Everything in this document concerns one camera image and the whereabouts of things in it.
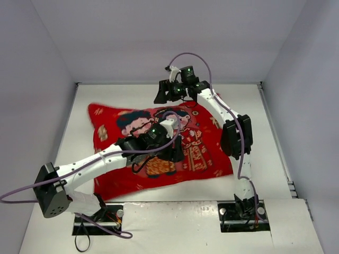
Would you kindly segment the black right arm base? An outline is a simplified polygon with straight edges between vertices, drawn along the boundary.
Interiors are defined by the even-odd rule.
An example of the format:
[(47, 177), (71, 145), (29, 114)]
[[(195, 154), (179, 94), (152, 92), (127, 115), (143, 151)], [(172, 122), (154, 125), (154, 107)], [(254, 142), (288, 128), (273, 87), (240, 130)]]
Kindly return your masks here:
[(218, 201), (221, 233), (270, 231), (264, 202), (260, 200), (255, 210), (254, 198), (241, 201)]

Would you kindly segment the white pillow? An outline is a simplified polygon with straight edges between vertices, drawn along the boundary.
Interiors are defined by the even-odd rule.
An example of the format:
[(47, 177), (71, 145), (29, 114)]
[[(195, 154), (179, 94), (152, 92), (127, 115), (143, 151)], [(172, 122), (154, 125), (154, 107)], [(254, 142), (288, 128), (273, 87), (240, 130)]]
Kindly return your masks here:
[(128, 202), (231, 201), (233, 199), (233, 176), (186, 181), (139, 191), (119, 198), (121, 201)]

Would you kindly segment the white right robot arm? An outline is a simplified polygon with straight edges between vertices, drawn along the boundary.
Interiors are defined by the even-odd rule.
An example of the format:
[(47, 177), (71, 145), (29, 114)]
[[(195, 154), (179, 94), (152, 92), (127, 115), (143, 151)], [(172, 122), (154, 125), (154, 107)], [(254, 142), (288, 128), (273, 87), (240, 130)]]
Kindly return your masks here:
[(189, 97), (204, 107), (222, 127), (221, 150), (233, 158), (232, 168), (235, 177), (234, 199), (240, 213), (255, 208), (256, 194), (251, 186), (251, 146), (253, 144), (252, 123), (248, 115), (240, 115), (232, 110), (215, 92), (207, 81), (199, 81), (193, 67), (177, 68), (167, 66), (169, 79), (159, 82), (155, 104), (175, 102)]

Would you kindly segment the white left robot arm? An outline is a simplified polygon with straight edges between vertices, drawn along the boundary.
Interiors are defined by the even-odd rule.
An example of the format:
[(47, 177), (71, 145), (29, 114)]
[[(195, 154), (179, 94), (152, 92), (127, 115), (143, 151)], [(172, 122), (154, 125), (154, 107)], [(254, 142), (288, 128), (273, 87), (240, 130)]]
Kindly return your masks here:
[(153, 124), (138, 136), (130, 135), (119, 139), (108, 148), (80, 161), (68, 165), (43, 165), (34, 182), (33, 191), (45, 218), (55, 217), (63, 212), (92, 216), (104, 202), (98, 194), (76, 191), (84, 183), (110, 171), (146, 164), (148, 158), (159, 157), (170, 162), (183, 160), (179, 137), (179, 124), (164, 120)]

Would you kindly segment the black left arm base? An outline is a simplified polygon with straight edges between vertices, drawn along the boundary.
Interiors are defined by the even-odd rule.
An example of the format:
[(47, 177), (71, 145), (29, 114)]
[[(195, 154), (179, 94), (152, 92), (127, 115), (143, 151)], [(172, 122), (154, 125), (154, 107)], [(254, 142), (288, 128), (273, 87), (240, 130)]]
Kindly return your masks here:
[[(121, 235), (122, 217), (124, 214), (123, 205), (119, 203), (105, 204), (99, 194), (95, 194), (99, 199), (102, 208), (89, 218), (101, 227)], [(106, 231), (101, 230), (96, 225), (83, 220), (81, 217), (74, 218), (73, 236), (77, 235), (110, 235)]]

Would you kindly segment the red printed pillowcase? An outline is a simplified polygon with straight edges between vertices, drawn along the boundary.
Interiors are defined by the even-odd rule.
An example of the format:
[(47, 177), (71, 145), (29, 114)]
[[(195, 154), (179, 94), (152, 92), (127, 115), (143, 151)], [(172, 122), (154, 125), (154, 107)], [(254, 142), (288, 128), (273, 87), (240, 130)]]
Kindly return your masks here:
[(105, 201), (144, 189), (227, 176), (233, 172), (231, 161), (220, 146), (222, 129), (200, 105), (186, 102), (138, 110), (91, 103), (87, 111), (94, 128), (95, 152), (108, 148), (119, 138), (146, 132), (167, 111), (173, 111), (168, 117), (178, 115), (181, 122), (183, 161), (173, 163), (153, 158), (95, 178), (94, 191)]

